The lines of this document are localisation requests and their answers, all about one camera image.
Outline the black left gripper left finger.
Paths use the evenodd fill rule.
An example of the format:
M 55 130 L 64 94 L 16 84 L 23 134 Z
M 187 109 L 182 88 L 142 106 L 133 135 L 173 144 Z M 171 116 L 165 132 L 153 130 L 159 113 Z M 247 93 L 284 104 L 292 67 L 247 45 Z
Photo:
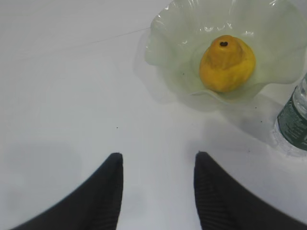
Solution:
M 17 230 L 115 230 L 123 195 L 123 156 L 112 153 L 76 190 Z

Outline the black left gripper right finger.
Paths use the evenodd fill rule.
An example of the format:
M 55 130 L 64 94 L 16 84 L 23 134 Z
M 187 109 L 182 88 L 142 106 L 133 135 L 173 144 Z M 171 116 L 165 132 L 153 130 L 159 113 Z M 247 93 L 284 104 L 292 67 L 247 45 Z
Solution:
M 207 152 L 198 152 L 194 195 L 203 230 L 305 230 L 306 224 L 267 204 L 231 177 Z

